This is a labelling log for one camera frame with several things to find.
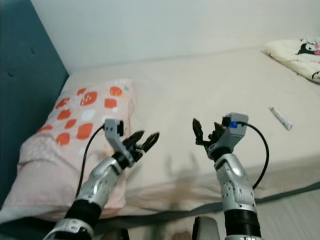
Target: orange polka dot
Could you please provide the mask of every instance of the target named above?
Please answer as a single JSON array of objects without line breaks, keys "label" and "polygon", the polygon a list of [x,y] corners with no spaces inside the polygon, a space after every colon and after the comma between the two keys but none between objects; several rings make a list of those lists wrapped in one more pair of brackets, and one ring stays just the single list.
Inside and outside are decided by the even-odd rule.
[{"label": "orange polka dot", "polygon": [[77,119],[71,119],[71,120],[66,122],[64,128],[65,129],[70,129],[76,124],[76,122],[77,122]]},{"label": "orange polka dot", "polygon": [[70,115],[71,115],[70,109],[62,110],[56,119],[58,120],[67,119],[68,117],[70,117]]},{"label": "orange polka dot", "polygon": [[38,130],[38,133],[42,132],[42,131],[48,131],[48,130],[51,130],[53,127],[51,125],[46,125],[46,126],[43,126],[42,128],[40,128]]},{"label": "orange polka dot", "polygon": [[70,141],[70,134],[67,132],[61,133],[56,137],[56,142],[61,146],[67,145]]},{"label": "orange polka dot", "polygon": [[86,106],[86,105],[93,104],[96,101],[97,96],[98,96],[98,93],[96,91],[91,91],[91,92],[86,93],[83,96],[83,98],[80,102],[80,105]]},{"label": "orange polka dot", "polygon": [[104,100],[104,107],[107,109],[113,109],[117,106],[117,100],[112,98],[106,98]]},{"label": "orange polka dot", "polygon": [[70,100],[69,97],[62,99],[55,108],[58,109],[58,108],[63,107],[64,105],[66,105],[69,102],[69,100]]},{"label": "orange polka dot", "polygon": [[81,125],[78,128],[76,138],[80,139],[80,140],[87,139],[91,134],[93,126],[94,125],[92,123],[86,123],[86,124]]},{"label": "orange polka dot", "polygon": [[81,88],[78,90],[78,92],[76,93],[77,96],[83,94],[85,92],[86,88]]},{"label": "orange polka dot", "polygon": [[122,95],[122,89],[120,87],[117,87],[117,86],[113,86],[110,88],[110,94],[112,96],[121,96]]}]

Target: pillow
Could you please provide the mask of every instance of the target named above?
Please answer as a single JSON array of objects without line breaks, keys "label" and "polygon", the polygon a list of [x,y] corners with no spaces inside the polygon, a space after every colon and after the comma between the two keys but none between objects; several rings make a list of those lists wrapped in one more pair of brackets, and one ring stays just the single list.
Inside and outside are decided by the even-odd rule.
[{"label": "pillow", "polygon": [[299,75],[320,84],[320,37],[272,41],[264,46],[264,51]]},{"label": "pillow", "polygon": [[[0,223],[65,212],[75,199],[90,137],[106,118],[123,120],[124,138],[129,136],[133,105],[133,84],[127,79],[63,92],[44,126],[21,146],[17,177],[0,211]],[[104,131],[100,131],[90,145],[83,182],[101,160],[113,153]],[[105,209],[114,212],[124,207],[125,187],[122,176]]]}]

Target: robotic arm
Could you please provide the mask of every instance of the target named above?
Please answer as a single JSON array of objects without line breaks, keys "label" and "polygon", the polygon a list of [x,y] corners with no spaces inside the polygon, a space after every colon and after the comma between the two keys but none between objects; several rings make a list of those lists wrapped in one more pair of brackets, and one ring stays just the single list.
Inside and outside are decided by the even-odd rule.
[{"label": "robotic arm", "polygon": [[[232,153],[246,133],[246,126],[241,123],[248,120],[243,114],[226,115],[222,124],[214,123],[215,130],[208,136],[209,141],[203,140],[200,122],[194,118],[192,123],[195,143],[204,146],[208,158],[214,161],[221,186],[226,240],[262,240],[252,185],[239,159]],[[195,221],[195,230],[199,220]]]},{"label": "robotic arm", "polygon": [[92,170],[64,219],[57,222],[44,240],[91,240],[93,238],[94,228],[118,178],[127,167],[131,168],[159,138],[159,133],[154,133],[142,145],[137,145],[144,134],[144,131],[137,131],[121,142],[123,128],[122,121],[105,120],[104,135],[115,153]]}]

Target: floor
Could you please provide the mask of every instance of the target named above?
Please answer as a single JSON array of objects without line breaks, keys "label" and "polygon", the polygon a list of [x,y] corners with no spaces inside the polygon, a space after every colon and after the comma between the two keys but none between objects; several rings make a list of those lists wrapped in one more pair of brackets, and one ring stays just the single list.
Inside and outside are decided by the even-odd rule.
[{"label": "floor", "polygon": [[[226,231],[223,212],[211,215],[218,223],[220,239]],[[320,189],[258,205],[265,240],[319,240]],[[194,217],[129,230],[130,240],[191,240]],[[17,240],[0,235],[1,240]]]}]

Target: white bedsheet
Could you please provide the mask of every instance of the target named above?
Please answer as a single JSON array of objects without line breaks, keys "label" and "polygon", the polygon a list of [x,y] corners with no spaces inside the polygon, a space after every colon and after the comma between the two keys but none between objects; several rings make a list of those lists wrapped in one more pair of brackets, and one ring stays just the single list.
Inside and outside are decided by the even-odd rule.
[{"label": "white bedsheet", "polygon": [[[320,181],[320,87],[260,49],[89,69],[72,74],[64,90],[114,78],[138,81],[132,130],[160,131],[157,145],[129,170],[120,215],[191,210],[220,201],[213,162],[195,145],[193,117],[205,135],[229,112],[249,115],[249,122],[263,132],[270,165],[255,191],[257,198]],[[270,106],[293,123],[290,131]],[[248,129],[234,153],[253,183],[265,159],[260,138]]]}]

